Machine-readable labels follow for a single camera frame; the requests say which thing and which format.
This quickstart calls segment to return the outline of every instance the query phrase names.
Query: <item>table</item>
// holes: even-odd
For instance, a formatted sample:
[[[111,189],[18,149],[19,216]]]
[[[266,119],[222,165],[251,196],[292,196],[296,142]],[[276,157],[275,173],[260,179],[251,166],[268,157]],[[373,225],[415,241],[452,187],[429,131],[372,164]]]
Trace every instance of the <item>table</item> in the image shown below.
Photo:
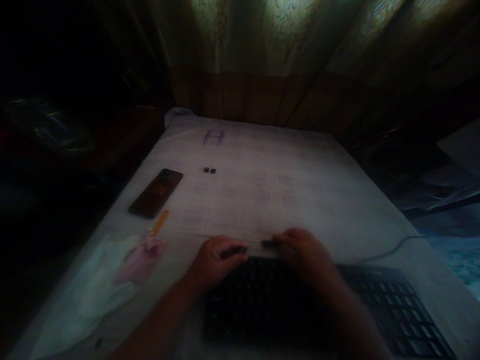
[[[205,167],[216,173],[205,173]],[[106,316],[95,333],[52,359],[103,359],[145,317],[186,271],[206,239],[226,234],[250,243],[252,256],[276,256],[260,241],[291,227],[309,229],[335,262],[354,264],[387,252],[414,227],[354,159],[328,134],[197,117],[174,117],[125,187],[49,301],[10,354],[26,359],[42,321],[76,269],[110,234],[123,240],[144,234],[157,219],[128,207],[162,168],[184,174],[164,209],[171,214],[159,233],[166,251],[139,295]],[[479,355],[480,303],[423,239],[372,265],[401,269],[457,357]],[[175,346],[175,359],[318,359],[319,354],[265,349],[233,350],[201,341],[202,303],[192,309]],[[102,345],[95,349],[98,338]]]

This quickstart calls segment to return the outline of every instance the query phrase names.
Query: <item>patterned curtain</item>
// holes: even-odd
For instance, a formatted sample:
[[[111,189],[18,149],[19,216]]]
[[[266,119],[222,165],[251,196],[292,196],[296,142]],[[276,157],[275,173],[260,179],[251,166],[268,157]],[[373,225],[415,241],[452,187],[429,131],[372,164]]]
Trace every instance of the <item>patterned curtain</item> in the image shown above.
[[[476,0],[93,4],[144,91],[165,68],[177,104],[198,115],[337,138],[412,91],[452,82],[448,61],[435,59],[479,30]]]

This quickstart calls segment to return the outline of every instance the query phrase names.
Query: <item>keyboard cable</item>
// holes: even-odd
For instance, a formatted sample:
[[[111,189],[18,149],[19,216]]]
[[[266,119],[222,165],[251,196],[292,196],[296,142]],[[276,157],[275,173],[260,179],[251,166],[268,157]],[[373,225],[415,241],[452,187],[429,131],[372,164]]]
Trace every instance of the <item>keyboard cable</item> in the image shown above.
[[[395,246],[395,248],[391,251],[388,251],[388,252],[384,252],[380,255],[375,255],[375,256],[372,256],[372,257],[367,257],[363,260],[360,261],[360,264],[363,265],[364,263],[366,262],[369,262],[369,261],[373,261],[373,260],[378,260],[378,259],[383,259],[383,258],[386,258],[390,255],[393,255],[395,254],[398,250],[400,250],[400,248],[410,239],[425,239],[425,238],[428,238],[429,236],[428,235],[413,235],[413,236],[407,236],[407,237],[404,237],[402,240],[400,240],[398,242],[398,244]]]

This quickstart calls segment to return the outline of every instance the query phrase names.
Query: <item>keyboard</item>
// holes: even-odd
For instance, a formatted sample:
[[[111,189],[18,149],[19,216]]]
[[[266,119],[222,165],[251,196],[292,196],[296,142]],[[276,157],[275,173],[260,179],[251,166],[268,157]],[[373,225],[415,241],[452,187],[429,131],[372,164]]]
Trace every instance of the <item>keyboard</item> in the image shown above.
[[[456,359],[400,270],[337,268],[370,310],[394,356]],[[326,311],[283,260],[250,257],[208,292],[203,338],[209,343],[335,351]]]

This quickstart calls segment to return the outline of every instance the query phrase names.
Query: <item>smartphone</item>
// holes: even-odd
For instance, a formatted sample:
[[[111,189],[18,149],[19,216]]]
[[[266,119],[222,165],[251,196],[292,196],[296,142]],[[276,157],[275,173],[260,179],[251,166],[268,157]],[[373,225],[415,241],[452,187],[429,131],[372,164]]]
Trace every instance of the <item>smartphone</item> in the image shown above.
[[[153,219],[183,177],[180,172],[162,169],[128,210],[133,214]]]

